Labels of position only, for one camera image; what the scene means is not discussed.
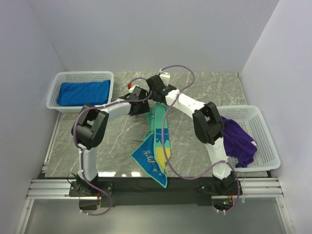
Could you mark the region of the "yellow teal patterned towel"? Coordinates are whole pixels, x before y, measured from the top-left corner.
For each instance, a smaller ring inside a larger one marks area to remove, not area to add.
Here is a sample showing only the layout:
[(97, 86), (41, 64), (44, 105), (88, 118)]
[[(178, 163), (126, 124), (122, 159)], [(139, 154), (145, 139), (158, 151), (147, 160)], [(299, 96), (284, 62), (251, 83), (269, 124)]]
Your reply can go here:
[(167, 106), (157, 102), (145, 114), (150, 130), (141, 145), (131, 154), (145, 173), (163, 188), (167, 187), (165, 168), (167, 159), (171, 157), (168, 122), (165, 117), (167, 109)]

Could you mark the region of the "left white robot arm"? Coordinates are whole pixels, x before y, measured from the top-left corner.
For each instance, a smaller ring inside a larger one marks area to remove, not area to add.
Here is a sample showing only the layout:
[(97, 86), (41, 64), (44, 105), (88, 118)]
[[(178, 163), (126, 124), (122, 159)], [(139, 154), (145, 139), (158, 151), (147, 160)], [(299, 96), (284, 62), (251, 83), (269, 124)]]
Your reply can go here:
[(135, 116), (149, 112), (148, 99), (152, 91), (139, 86), (130, 88), (128, 94), (114, 102), (94, 106), (86, 104), (79, 113), (72, 135), (78, 148), (79, 170), (72, 188), (87, 196), (99, 191), (98, 171), (96, 166), (97, 149), (103, 141), (109, 121), (121, 116)]

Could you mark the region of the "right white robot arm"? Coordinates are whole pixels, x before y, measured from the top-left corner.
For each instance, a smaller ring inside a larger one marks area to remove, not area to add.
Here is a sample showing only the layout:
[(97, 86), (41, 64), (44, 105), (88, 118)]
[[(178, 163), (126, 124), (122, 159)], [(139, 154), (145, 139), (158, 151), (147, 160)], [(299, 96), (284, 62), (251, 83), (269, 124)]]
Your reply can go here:
[(192, 118), (195, 136), (208, 151), (213, 170), (214, 188), (225, 195), (237, 182), (235, 173), (228, 164), (224, 148), (224, 123), (213, 102), (197, 101), (171, 85), (165, 85), (160, 75), (147, 79), (153, 101), (176, 108)]

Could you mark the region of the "blue towel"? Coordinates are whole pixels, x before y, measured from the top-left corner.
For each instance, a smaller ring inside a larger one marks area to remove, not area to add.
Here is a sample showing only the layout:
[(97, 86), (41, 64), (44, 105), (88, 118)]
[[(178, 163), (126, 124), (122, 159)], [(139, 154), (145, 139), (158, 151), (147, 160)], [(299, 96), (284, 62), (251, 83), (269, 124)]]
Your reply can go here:
[(59, 106), (83, 106), (106, 104), (110, 92), (109, 80), (93, 82), (65, 82), (61, 85), (57, 104)]

